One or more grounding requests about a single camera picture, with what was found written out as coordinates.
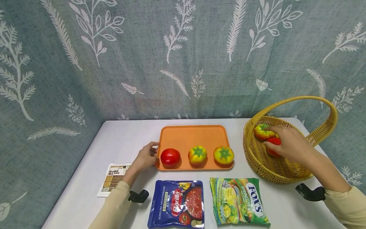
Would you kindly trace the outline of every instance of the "yellow-green tomato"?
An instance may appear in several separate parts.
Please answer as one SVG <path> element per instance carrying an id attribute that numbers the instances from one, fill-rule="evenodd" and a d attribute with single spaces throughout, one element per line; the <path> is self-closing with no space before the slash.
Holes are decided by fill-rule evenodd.
<path id="1" fill-rule="evenodd" d="M 207 151 L 204 147 L 198 145 L 189 150 L 188 159 L 189 162 L 194 165 L 199 165 L 207 158 Z"/>
<path id="2" fill-rule="evenodd" d="M 213 158 L 222 165 L 230 164 L 234 160 L 234 153 L 230 147 L 217 147 L 213 151 Z"/>

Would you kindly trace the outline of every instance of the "beige sleeve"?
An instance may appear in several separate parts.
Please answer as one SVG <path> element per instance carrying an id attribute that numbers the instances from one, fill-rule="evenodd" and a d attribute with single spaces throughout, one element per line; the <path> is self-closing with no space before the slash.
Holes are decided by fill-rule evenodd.
<path id="1" fill-rule="evenodd" d="M 324 203 L 346 228 L 366 228 L 366 196 L 356 187 L 345 193 L 325 190 Z"/>
<path id="2" fill-rule="evenodd" d="M 120 181 L 105 199 L 89 229 L 117 229 L 130 209 L 130 186 Z"/>

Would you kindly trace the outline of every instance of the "red tomato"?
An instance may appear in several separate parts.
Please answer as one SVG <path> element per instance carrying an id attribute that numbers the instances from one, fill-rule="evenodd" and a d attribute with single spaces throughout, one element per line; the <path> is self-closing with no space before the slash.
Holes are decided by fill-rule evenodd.
<path id="1" fill-rule="evenodd" d="M 179 216 L 179 222 L 183 225 L 189 225 L 191 223 L 191 218 L 186 212 L 182 212 Z"/>
<path id="2" fill-rule="evenodd" d="M 267 139 L 268 142 L 274 144 L 274 145 L 281 145 L 281 139 L 279 138 L 276 138 L 276 137 L 273 137 L 273 138 L 270 138 L 270 139 Z M 271 150 L 271 149 L 267 149 L 267 152 L 274 156 L 275 158 L 280 158 L 282 157 L 281 155 L 279 155 L 278 153 L 276 153 L 275 151 Z"/>
<path id="3" fill-rule="evenodd" d="M 180 153 L 176 149 L 165 149 L 160 155 L 160 161 L 167 167 L 174 166 L 180 161 Z"/>

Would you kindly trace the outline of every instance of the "barilla pasta sauce pouch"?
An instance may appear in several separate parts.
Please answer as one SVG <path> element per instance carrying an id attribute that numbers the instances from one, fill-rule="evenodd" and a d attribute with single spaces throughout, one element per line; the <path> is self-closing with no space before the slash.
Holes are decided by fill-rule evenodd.
<path id="1" fill-rule="evenodd" d="M 270 226 L 256 178 L 210 178 L 213 213 L 217 225 L 262 224 Z"/>
<path id="2" fill-rule="evenodd" d="M 204 228 L 202 181 L 156 181 L 148 228 Z"/>

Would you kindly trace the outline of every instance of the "basket handle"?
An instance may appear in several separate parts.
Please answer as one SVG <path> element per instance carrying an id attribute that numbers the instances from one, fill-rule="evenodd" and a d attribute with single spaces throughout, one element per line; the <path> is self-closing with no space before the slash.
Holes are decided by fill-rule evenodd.
<path id="1" fill-rule="evenodd" d="M 255 114 L 253 116 L 253 118 L 250 120 L 250 122 L 253 123 L 253 125 L 250 125 L 251 128 L 249 129 L 249 131 L 247 132 L 247 142 L 250 141 L 251 138 L 251 134 L 254 128 L 257 126 L 257 123 L 259 122 L 259 120 L 265 116 L 269 111 L 271 111 L 272 109 L 274 109 L 275 107 L 278 107 L 282 104 L 291 102 L 291 101 L 295 101 L 295 100 L 299 100 L 299 99 L 315 99 L 315 100 L 319 100 L 323 103 L 325 103 L 326 105 L 328 105 L 328 107 L 330 108 L 330 113 L 329 113 L 329 117 L 328 119 L 321 125 L 319 126 L 317 129 L 315 129 L 313 132 L 311 132 L 306 139 L 309 141 L 309 143 L 312 146 L 316 146 L 317 144 L 319 144 L 321 141 L 323 141 L 335 128 L 336 124 L 337 124 L 337 120 L 338 120 L 338 112 L 337 109 L 334 107 L 334 105 L 328 101 L 325 98 L 322 97 L 318 97 L 318 96 L 296 96 L 296 97 L 292 97 L 289 99 L 284 99 L 282 101 L 276 102 L 266 108 L 264 108 L 263 110 L 261 110 L 260 112 L 258 112 L 257 114 Z"/>

